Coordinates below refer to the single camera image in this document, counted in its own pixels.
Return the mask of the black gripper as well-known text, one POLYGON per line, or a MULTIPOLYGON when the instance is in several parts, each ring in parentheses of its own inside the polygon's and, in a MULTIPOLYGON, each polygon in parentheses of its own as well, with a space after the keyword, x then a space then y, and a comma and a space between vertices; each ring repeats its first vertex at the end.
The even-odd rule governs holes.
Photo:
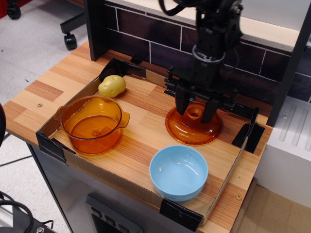
POLYGON ((184 115, 189 103, 196 97, 206 100, 201 123, 209 123, 219 108, 232 110, 238 91, 223 83, 220 68, 225 52, 216 50, 216 54, 192 48, 194 63, 192 68, 169 67, 165 78, 168 93, 174 95, 178 113, 184 115))

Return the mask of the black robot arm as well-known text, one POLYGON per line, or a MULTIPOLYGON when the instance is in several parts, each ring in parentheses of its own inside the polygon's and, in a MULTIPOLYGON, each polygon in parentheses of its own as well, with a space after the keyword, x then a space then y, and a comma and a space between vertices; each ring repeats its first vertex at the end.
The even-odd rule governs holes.
POLYGON ((206 100, 201 122, 209 123, 217 109, 234 106, 236 91, 230 91, 220 83, 220 69, 226 52, 234 49, 243 35, 240 30, 243 6, 239 0, 178 0, 176 4, 168 10, 164 1, 159 1, 161 10, 168 16, 194 7, 198 37, 192 47, 193 66, 169 67, 165 82, 174 92, 176 110, 180 115, 184 115, 191 98, 206 100))

